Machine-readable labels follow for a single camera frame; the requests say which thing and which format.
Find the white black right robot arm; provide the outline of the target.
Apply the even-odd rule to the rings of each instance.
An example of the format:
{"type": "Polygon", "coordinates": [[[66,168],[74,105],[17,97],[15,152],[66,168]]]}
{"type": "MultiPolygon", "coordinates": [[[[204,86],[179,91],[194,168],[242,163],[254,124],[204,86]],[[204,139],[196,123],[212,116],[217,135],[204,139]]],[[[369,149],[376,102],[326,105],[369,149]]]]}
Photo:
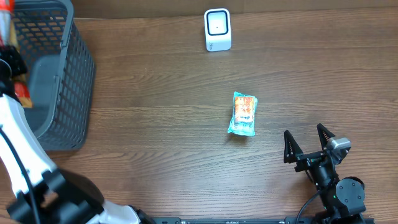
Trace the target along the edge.
{"type": "Polygon", "coordinates": [[[340,179],[336,166],[341,164],[351,149],[351,141],[337,137],[321,123],[317,125],[322,149],[304,154],[292,134],[284,132],[284,162],[296,164],[296,172],[305,172],[316,193],[304,203],[293,223],[374,223],[365,219],[365,184],[357,177],[340,179]],[[314,217],[303,218],[303,212],[317,197],[324,211],[314,217]]]}

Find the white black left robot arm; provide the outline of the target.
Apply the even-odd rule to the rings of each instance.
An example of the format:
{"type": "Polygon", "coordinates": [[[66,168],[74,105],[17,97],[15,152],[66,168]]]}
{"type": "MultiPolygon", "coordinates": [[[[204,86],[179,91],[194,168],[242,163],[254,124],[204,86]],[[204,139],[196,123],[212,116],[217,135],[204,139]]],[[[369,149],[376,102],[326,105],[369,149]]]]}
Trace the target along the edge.
{"type": "Polygon", "coordinates": [[[104,199],[82,175],[59,168],[31,131],[13,77],[26,72],[13,46],[1,47],[1,160],[16,200],[7,207],[19,223],[153,223],[142,210],[104,199]]]}

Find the teal snack packet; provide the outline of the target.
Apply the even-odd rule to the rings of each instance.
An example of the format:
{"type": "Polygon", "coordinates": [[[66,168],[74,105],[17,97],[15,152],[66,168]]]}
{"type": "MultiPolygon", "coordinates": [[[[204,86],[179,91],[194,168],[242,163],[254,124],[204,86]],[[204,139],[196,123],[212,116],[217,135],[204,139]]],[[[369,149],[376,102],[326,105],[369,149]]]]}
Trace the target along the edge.
{"type": "Polygon", "coordinates": [[[234,92],[233,113],[227,133],[240,136],[254,136],[257,104],[258,99],[255,96],[234,92]]]}

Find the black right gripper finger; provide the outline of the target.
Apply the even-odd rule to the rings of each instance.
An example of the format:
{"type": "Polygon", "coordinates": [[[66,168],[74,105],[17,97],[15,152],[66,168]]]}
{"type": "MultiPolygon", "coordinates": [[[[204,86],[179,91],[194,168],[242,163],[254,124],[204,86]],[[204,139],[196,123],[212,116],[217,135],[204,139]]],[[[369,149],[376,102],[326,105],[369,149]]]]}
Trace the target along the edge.
{"type": "Polygon", "coordinates": [[[330,138],[335,137],[335,135],[330,132],[326,127],[324,127],[324,125],[322,125],[321,123],[317,124],[317,131],[322,148],[326,147],[330,138]]]}
{"type": "Polygon", "coordinates": [[[303,156],[303,151],[289,130],[284,131],[284,144],[284,163],[297,162],[303,156]]]}

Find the long orange cracker pack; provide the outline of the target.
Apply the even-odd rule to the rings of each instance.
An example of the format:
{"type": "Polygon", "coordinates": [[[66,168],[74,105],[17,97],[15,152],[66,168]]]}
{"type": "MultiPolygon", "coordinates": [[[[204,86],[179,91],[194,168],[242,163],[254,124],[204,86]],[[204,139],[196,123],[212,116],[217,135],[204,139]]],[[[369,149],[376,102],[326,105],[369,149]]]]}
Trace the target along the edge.
{"type": "MultiPolygon", "coordinates": [[[[1,46],[11,45],[19,52],[20,47],[17,42],[16,28],[12,21],[13,10],[13,0],[1,0],[1,46]]],[[[12,78],[11,83],[13,84],[14,89],[10,93],[5,94],[16,99],[24,108],[32,108],[33,102],[30,98],[26,83],[26,73],[12,78]]]]}

